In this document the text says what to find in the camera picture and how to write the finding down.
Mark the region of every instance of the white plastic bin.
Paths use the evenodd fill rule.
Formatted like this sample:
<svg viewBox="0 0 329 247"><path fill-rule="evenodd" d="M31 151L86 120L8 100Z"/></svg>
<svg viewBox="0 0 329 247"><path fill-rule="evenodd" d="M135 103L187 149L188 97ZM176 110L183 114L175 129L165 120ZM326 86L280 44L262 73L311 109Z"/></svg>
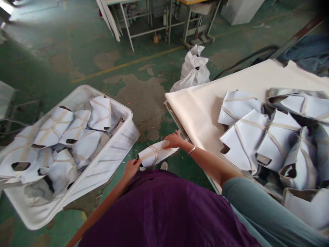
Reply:
<svg viewBox="0 0 329 247"><path fill-rule="evenodd" d="M100 95L104 94L88 85L79 86L35 124L42 124L49 117L51 112L60 105L64 105L72 109L72 111L75 111L82 102ZM49 204L29 207L25 203L24 187L4 189L6 195L28 229L36 230L45 226L64 206L106 183L133 147L140 136L132 120L133 113L129 108L113 99L111 99L111 108L120 112L125 122L91 161L66 194L56 197L55 200ZM8 149L9 146L0 152L0 162L6 155Z"/></svg>

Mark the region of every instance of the bracelet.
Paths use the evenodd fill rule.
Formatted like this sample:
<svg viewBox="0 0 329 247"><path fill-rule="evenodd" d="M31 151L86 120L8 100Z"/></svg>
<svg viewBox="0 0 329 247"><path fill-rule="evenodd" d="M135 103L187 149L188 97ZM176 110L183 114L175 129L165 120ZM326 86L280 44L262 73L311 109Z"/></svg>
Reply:
<svg viewBox="0 0 329 247"><path fill-rule="evenodd" d="M194 151L195 148L196 148L196 146L194 146L194 147L191 149L191 151L188 152L187 155L190 155L190 154Z"/></svg>

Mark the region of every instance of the black hose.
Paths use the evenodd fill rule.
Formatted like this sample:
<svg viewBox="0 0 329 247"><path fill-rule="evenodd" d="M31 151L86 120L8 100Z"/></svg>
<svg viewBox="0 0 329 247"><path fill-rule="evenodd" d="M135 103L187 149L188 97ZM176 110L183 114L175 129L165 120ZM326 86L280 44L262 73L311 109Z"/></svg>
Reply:
<svg viewBox="0 0 329 247"><path fill-rule="evenodd" d="M231 66L231 67L228 67L227 69L223 70L222 72L220 72L217 76L215 76L215 78L213 79L216 80L217 78L219 78L222 74L224 74L225 72L229 71L230 69L242 64L243 62L247 61L248 59L252 58L253 56L255 55L258 55L260 53L264 53L266 51L270 51L270 50L273 50L273 52L271 52L267 57L266 59L268 59L274 52L276 52L277 50L279 49L279 47L277 45L269 45L269 46L266 46L258 51L255 51L254 53L250 54L248 57L245 57L244 59L241 59L239 62L237 62L235 65Z"/></svg>

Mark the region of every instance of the floor stain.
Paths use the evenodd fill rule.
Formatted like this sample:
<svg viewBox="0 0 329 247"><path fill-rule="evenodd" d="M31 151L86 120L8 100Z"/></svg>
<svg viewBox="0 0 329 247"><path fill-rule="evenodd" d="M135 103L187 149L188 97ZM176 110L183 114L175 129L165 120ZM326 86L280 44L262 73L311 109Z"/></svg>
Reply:
<svg viewBox="0 0 329 247"><path fill-rule="evenodd" d="M85 76L83 73L78 71L77 67L72 65L72 62L66 53L61 53L50 57L49 64L58 73L64 74L68 72L71 78L75 79Z"/></svg>
<svg viewBox="0 0 329 247"><path fill-rule="evenodd" d="M146 65L140 67L140 68L138 69L138 71L145 70L145 69L147 69L147 68L149 68L149 67L151 67L151 66L154 66L154 64L146 64Z"/></svg>
<svg viewBox="0 0 329 247"><path fill-rule="evenodd" d="M143 134L145 131L150 132L147 135L150 140L157 140L161 117L167 112L163 104L166 92L160 84L167 80L151 77L147 81L142 81L134 74L130 74L116 75L104 80L104 83L117 83L120 79L126 83L126 86L117 95L110 95L110 97L132 110L134 113L133 121L141 133L140 141L147 139Z"/></svg>
<svg viewBox="0 0 329 247"><path fill-rule="evenodd" d="M146 71L150 76L154 75L152 68L147 68Z"/></svg>
<svg viewBox="0 0 329 247"><path fill-rule="evenodd" d="M238 62L241 58L241 53L238 52L236 49L221 49L219 52L216 52L211 57L209 57L209 61L213 62L218 69L223 67L229 67Z"/></svg>
<svg viewBox="0 0 329 247"><path fill-rule="evenodd" d="M3 247L8 247L14 238L15 217L9 217L0 226L0 243Z"/></svg>
<svg viewBox="0 0 329 247"><path fill-rule="evenodd" d="M120 53L115 50L109 53L103 53L94 57L95 64L102 70L112 68L114 62L120 58Z"/></svg>
<svg viewBox="0 0 329 247"><path fill-rule="evenodd" d="M82 210L83 212L85 212L85 215L89 217L92 214L93 210L98 206L99 198L102 196L106 186L111 183L114 174L105 184L99 186L98 188L90 191L89 193L66 205L64 207L64 210Z"/></svg>
<svg viewBox="0 0 329 247"><path fill-rule="evenodd" d="M48 233L41 235L38 240L30 245L30 247L48 247L50 244L50 236Z"/></svg>
<svg viewBox="0 0 329 247"><path fill-rule="evenodd" d="M56 220L52 219L47 225L47 230L49 231L50 229L52 229L52 227L55 225L55 223L56 223Z"/></svg>

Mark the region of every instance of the gray fabric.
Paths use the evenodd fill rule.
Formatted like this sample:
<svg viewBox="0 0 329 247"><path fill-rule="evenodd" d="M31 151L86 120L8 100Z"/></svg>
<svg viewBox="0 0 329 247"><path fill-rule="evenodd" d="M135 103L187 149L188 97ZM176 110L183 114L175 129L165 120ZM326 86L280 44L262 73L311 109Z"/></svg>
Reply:
<svg viewBox="0 0 329 247"><path fill-rule="evenodd" d="M247 178L232 178L222 195L251 235L265 246L329 246L313 228L276 202Z"/></svg>

